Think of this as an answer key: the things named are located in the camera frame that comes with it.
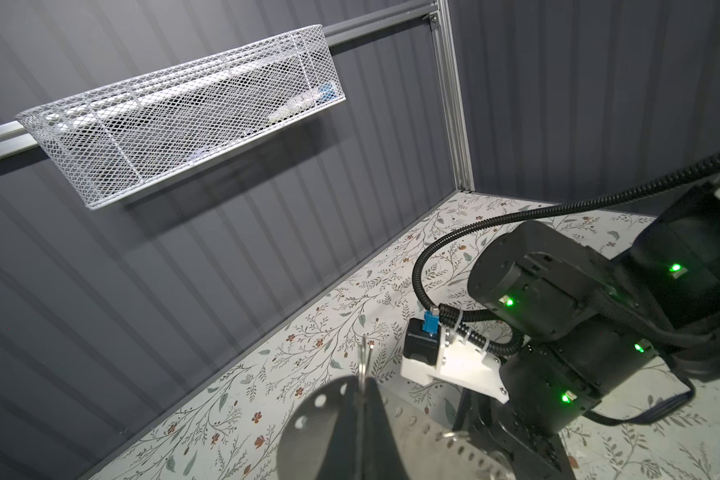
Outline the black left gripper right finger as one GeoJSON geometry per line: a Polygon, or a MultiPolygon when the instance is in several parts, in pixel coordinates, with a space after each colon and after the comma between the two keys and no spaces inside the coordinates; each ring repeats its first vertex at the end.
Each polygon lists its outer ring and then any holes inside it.
{"type": "Polygon", "coordinates": [[[362,478],[408,479],[374,379],[363,382],[362,478]]]}

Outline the black left gripper left fingers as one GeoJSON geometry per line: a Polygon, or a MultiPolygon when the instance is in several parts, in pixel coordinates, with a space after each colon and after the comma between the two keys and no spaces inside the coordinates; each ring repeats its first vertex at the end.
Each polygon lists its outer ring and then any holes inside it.
{"type": "Polygon", "coordinates": [[[323,392],[324,409],[333,415],[317,479],[361,479],[364,398],[356,377],[343,377],[323,392]]]}

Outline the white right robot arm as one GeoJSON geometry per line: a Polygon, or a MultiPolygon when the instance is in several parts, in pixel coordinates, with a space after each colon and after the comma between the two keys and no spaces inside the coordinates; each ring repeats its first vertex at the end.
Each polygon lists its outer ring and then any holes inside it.
{"type": "Polygon", "coordinates": [[[518,479],[569,479],[561,431],[651,359],[685,385],[720,379],[720,185],[689,190],[606,258],[537,221],[492,242],[469,295],[518,330],[506,403],[470,390],[456,424],[518,479]]]}

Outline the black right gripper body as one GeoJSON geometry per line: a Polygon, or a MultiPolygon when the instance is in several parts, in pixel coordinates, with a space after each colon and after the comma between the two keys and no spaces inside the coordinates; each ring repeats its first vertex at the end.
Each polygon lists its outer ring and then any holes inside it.
{"type": "Polygon", "coordinates": [[[561,438],[526,424],[508,404],[465,389],[452,429],[468,434],[473,445],[503,461],[517,479],[573,479],[561,438]]]}

